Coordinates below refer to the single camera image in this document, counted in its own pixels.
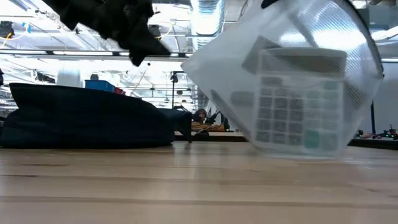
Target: desk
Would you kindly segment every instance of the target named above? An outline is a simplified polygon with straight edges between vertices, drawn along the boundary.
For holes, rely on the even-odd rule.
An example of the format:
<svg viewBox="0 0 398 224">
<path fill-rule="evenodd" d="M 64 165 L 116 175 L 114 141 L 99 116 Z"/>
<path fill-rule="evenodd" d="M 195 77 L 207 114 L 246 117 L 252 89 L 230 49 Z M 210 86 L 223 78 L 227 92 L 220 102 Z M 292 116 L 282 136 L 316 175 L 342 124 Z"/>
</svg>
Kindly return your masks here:
<svg viewBox="0 0 398 224">
<path fill-rule="evenodd" d="M 246 142 L 0 151 L 1 224 L 397 223 L 398 152 L 272 159 Z"/>
</svg>

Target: white wall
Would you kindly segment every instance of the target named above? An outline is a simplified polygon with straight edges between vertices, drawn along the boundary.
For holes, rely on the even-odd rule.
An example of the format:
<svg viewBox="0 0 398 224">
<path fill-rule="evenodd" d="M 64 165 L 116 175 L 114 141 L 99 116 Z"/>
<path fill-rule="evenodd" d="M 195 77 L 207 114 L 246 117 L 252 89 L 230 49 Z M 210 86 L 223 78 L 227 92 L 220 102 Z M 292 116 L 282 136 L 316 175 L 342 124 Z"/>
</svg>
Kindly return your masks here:
<svg viewBox="0 0 398 224">
<path fill-rule="evenodd" d="M 398 129 L 398 63 L 384 63 L 383 67 L 385 77 L 373 100 L 374 123 L 377 133 L 388 130 L 390 124 L 393 128 Z M 370 108 L 359 128 L 371 133 Z"/>
</svg>

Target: ceiling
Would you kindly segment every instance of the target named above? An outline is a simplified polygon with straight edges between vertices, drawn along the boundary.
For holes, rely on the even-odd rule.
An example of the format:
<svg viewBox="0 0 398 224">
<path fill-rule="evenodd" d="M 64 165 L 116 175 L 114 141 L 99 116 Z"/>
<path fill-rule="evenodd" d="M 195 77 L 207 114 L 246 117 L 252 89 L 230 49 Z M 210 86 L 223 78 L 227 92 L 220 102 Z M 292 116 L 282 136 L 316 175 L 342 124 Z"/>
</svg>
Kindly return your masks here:
<svg viewBox="0 0 398 224">
<path fill-rule="evenodd" d="M 224 7 L 223 29 L 230 29 L 244 13 L 247 5 L 252 0 L 226 0 Z M 384 4 L 396 7 L 397 0 L 355 0 L 357 7 L 365 7 L 366 4 Z M 194 51 L 193 37 L 191 35 L 191 10 L 182 5 L 154 4 L 156 14 L 149 24 L 160 25 L 161 41 L 171 52 Z M 85 50 L 85 51 L 115 51 L 120 49 L 112 40 L 102 39 L 97 32 L 78 25 L 77 31 L 68 30 L 53 13 L 51 8 L 41 0 L 2 0 L 0 1 L 0 21 L 12 21 L 15 30 L 15 38 L 8 40 L 2 49 L 29 49 L 29 50 Z M 382 56 L 398 57 L 398 38 L 393 37 L 382 41 L 379 49 Z M 138 68 L 133 67 L 127 57 L 122 60 L 112 58 L 44 58 L 44 57 L 13 57 L 0 55 L 0 67 L 6 74 L 4 82 L 41 83 L 32 76 L 32 71 L 44 73 L 57 79 L 60 66 L 80 63 L 90 68 L 91 73 L 99 73 L 103 77 L 115 81 L 115 85 L 125 89 L 134 96 L 143 97 L 159 107 L 170 108 L 168 101 L 171 98 L 172 71 L 180 71 L 181 60 L 158 60 L 156 58 L 146 60 Z M 179 82 L 176 88 L 183 90 L 183 94 L 177 96 L 177 102 L 189 110 L 206 106 L 205 96 L 197 86 L 183 73 L 178 75 Z M 0 110 L 6 106 L 13 106 L 6 87 L 0 89 L 0 97 L 7 103 L 0 101 Z"/>
</svg>

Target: green calculator button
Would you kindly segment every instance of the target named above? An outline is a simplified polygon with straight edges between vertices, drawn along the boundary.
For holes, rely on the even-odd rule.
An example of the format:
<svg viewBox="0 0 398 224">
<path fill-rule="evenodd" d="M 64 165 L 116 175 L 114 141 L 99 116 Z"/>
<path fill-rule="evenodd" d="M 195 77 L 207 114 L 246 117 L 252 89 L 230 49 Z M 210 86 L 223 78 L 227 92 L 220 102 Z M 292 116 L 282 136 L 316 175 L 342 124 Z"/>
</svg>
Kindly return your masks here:
<svg viewBox="0 0 398 224">
<path fill-rule="evenodd" d="M 323 88 L 326 90 L 337 90 L 338 82 L 336 81 L 326 81 L 323 83 Z"/>
<path fill-rule="evenodd" d="M 318 131 L 306 130 L 304 132 L 304 146 L 308 149 L 316 149 L 320 146 L 320 134 Z"/>
</svg>

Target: wooden table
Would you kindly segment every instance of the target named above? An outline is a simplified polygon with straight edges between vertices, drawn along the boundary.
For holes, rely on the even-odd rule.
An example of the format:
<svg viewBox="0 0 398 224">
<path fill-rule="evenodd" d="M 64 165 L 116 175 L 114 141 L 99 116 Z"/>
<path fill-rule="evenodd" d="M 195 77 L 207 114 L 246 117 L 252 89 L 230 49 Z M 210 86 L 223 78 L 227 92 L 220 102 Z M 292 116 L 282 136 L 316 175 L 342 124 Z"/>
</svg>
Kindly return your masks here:
<svg viewBox="0 0 398 224">
<path fill-rule="evenodd" d="M 1 224 L 398 223 L 398 151 L 271 159 L 239 142 L 0 150 Z"/>
</svg>

